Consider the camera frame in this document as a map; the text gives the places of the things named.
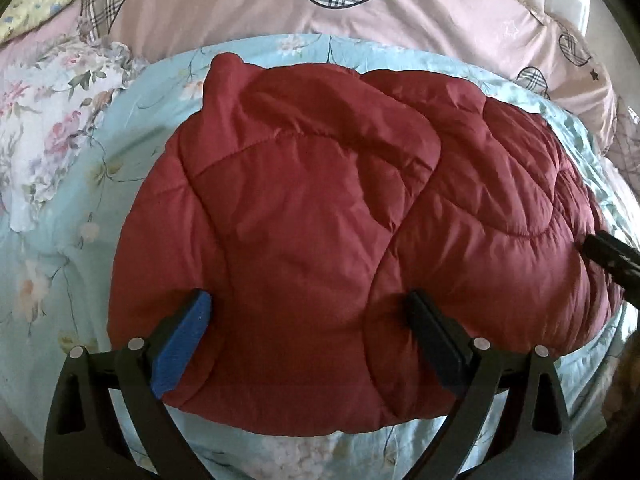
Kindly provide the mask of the person's right hand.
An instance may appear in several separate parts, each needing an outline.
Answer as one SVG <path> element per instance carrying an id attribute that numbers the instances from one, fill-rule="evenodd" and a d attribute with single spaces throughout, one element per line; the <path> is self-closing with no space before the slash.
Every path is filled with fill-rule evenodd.
<path id="1" fill-rule="evenodd" d="M 606 422 L 605 435 L 608 440 L 616 434 L 618 428 L 623 426 L 629 405 L 634 400 L 638 389 L 639 331 L 636 330 L 625 342 L 601 408 Z"/>

